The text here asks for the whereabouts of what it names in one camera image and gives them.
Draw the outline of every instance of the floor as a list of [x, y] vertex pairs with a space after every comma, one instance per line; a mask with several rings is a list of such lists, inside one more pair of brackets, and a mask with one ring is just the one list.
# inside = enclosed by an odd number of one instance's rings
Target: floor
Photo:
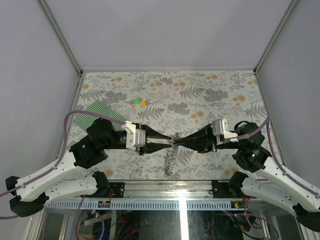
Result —
[[[133, 104], [138, 98], [154, 103]], [[267, 116], [252, 71], [88, 72], [77, 109], [85, 110], [96, 100], [168, 136], [187, 136], [217, 118], [226, 118], [233, 128], [244, 120], [260, 125]], [[267, 137], [266, 129], [262, 133]], [[85, 135], [72, 123], [68, 146]], [[263, 147], [269, 149], [267, 140]], [[235, 150], [198, 154], [179, 146], [166, 174], [167, 151], [139, 156], [133, 150], [107, 150], [107, 160], [70, 179], [99, 170], [113, 180], [227, 180], [240, 170], [232, 158]]]

